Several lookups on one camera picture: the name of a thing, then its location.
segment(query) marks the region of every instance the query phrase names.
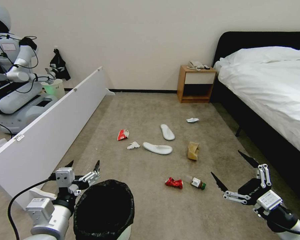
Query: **slipper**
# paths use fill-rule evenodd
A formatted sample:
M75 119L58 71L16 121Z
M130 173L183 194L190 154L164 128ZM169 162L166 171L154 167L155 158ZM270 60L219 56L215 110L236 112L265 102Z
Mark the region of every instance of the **slipper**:
M151 143L144 142L143 147L150 152L158 153L158 154L169 154L172 152L172 147L167 145L153 145Z
M173 132L170 130L170 128L167 125L161 124L160 127L161 127L161 130L162 130L162 135L163 135L165 140L171 141L171 140L176 138L174 136Z

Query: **red candy wrapper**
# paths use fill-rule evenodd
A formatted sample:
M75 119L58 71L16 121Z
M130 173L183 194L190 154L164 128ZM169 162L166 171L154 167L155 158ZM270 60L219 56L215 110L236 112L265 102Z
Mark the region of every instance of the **red candy wrapper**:
M183 188L183 181L180 179L180 180L174 180L172 177L169 177L167 180L166 180L166 183L165 183L167 186L172 186L172 187L179 187L180 189Z
M120 141L128 137L129 137L129 131L127 129L121 129L118 134L117 140Z

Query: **black bed frame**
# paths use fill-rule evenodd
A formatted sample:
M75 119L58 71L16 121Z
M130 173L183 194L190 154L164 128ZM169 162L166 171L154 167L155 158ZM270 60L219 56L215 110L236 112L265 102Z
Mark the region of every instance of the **black bed frame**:
M300 32L226 32L218 42L213 65L220 57L241 48L284 46L300 49ZM254 144L300 198L300 151L242 102L215 81L211 102L221 102Z

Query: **small glass bottle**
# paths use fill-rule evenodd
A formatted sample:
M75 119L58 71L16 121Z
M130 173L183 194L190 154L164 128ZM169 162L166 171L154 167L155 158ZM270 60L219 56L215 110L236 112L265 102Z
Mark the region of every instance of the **small glass bottle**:
M190 183L191 185L193 185L197 188L200 188L202 190L205 189L205 187L206 187L206 184L204 182L202 182L200 179L189 176L189 175L186 176L186 181L188 183Z

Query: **nightstand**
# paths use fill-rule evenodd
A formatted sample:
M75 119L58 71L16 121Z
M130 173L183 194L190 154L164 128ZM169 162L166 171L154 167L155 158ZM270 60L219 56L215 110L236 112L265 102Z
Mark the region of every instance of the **nightstand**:
M181 65L177 96L180 103L208 103L217 71L212 67L200 71Z

